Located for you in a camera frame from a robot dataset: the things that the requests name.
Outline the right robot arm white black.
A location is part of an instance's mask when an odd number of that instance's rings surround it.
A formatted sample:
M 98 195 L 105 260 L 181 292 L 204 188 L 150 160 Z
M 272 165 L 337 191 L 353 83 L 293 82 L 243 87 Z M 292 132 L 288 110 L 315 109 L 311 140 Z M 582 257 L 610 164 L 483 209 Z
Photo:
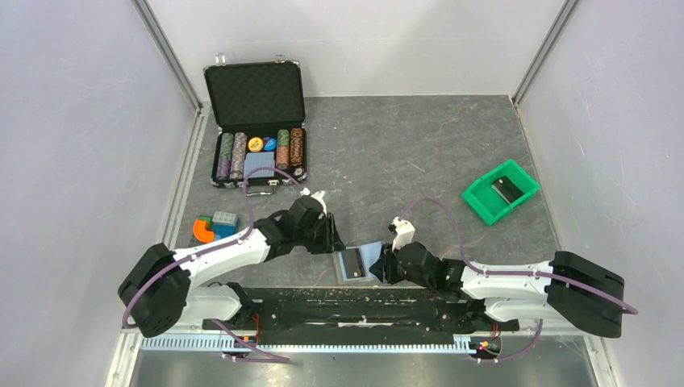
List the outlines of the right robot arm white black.
M 418 242 L 383 246 L 369 271 L 380 281 L 408 281 L 447 302 L 464 302 L 468 323 L 535 319 L 566 321 L 604 338 L 622 335 L 624 279 L 573 252 L 537 264 L 486 265 L 442 260 Z

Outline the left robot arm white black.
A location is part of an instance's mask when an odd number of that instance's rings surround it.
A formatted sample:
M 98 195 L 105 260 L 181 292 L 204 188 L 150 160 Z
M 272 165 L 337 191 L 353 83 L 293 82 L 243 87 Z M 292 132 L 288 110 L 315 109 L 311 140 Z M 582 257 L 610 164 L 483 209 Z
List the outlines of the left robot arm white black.
M 341 252 L 345 245 L 321 193 L 304 195 L 287 210 L 258 219 L 226 239 L 175 251 L 152 245 L 118 288 L 125 305 L 123 327 L 137 328 L 146 338 L 178 323 L 208 319 L 246 327 L 253 302 L 236 283 L 209 286 L 238 268 L 262 264 L 303 247 L 312 255 Z

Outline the olive card holder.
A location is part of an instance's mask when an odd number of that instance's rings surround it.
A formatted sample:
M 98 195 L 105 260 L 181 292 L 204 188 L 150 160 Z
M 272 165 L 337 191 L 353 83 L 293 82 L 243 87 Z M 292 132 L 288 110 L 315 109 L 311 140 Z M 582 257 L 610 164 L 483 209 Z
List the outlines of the olive card holder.
M 336 278 L 339 285 L 355 285 L 363 282 L 378 281 L 370 269 L 380 258 L 382 242 L 349 247 L 332 255 Z

